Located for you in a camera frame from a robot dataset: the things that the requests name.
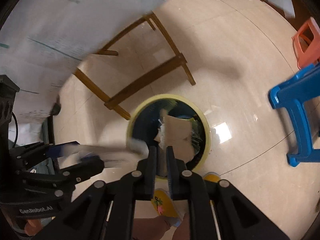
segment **person's foot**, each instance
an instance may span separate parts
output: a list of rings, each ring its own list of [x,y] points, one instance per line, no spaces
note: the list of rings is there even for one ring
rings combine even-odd
[[[205,174],[202,177],[203,180],[208,180],[211,182],[218,182],[221,178],[219,176],[219,174],[215,173],[215,172],[208,172],[207,174]]]
[[[163,189],[156,189],[151,199],[151,203],[159,216],[163,216],[167,223],[172,227],[178,227],[181,223],[180,215],[178,214],[172,199]]]

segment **orange plastic stool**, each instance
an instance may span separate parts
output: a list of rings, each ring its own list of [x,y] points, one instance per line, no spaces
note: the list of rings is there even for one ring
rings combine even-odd
[[[303,32],[308,28],[310,28],[314,37],[312,41],[303,35]],[[299,37],[309,45],[305,52],[303,52],[301,48]],[[300,27],[298,32],[292,37],[292,40],[299,69],[309,66],[311,63],[315,63],[320,59],[320,28],[313,17],[310,17],[310,19]]]

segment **brown wooden furniture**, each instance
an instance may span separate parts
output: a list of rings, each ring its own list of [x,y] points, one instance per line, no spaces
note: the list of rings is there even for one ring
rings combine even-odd
[[[119,106],[121,102],[126,100],[128,97],[132,96],[134,93],[142,89],[143,87],[150,85],[153,81],[157,80],[158,78],[164,76],[165,74],[171,72],[172,70],[176,69],[179,66],[182,66],[184,71],[186,72],[188,79],[191,85],[195,85],[196,82],[193,79],[193,76],[190,70],[187,67],[187,61],[183,54],[178,50],[177,46],[174,44],[173,40],[169,36],[168,32],[161,24],[159,19],[156,17],[154,13],[145,15],[144,17],[140,18],[139,20],[135,21],[119,34],[117,34],[111,41],[109,41],[102,49],[97,51],[95,54],[98,55],[108,55],[108,56],[118,56],[118,52],[114,50],[109,50],[109,48],[115,44],[120,38],[126,35],[129,31],[137,27],[143,22],[148,22],[150,27],[153,30],[156,30],[154,25],[152,24],[151,20],[155,23],[158,29],[161,31],[162,35],[167,40],[168,44],[172,48],[173,52],[175,53],[175,57],[167,60],[166,62],[162,63],[158,67],[152,69],[148,73],[142,75],[140,78],[132,82],[130,85],[122,89],[119,93],[117,93],[113,97],[109,97],[105,94],[96,84],[94,84],[80,69],[77,68],[74,75],[87,87],[89,88],[97,97],[99,97],[103,102],[104,105],[110,109],[115,110],[119,115],[121,115],[126,120],[130,119],[130,114],[126,112],[122,107]]]

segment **silver bolt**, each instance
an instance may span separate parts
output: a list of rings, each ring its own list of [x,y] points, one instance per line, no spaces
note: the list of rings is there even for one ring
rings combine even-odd
[[[131,172],[131,175],[135,178],[138,178],[142,175],[141,171],[133,171]]]
[[[184,177],[190,177],[192,175],[192,171],[184,170],[183,172],[181,172],[181,174]]]
[[[56,190],[56,191],[54,192],[54,194],[55,194],[56,197],[61,197],[61,196],[63,195],[63,191],[60,190],[60,189],[58,189],[58,190]]]
[[[102,180],[97,180],[94,184],[93,184],[96,188],[101,188],[104,186],[104,182]]]
[[[222,180],[219,181],[219,185],[221,187],[229,187],[230,183],[229,183],[229,181],[227,181],[225,179],[222,179]]]

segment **black cable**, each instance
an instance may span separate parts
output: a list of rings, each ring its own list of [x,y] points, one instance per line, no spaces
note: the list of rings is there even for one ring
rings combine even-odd
[[[16,123],[16,138],[14,139],[14,143],[12,145],[12,148],[14,148],[16,146],[16,143],[17,143],[17,140],[18,140],[18,122],[17,122],[17,118],[16,118],[16,116],[14,115],[13,112],[12,112],[12,116],[13,116],[14,122]]]

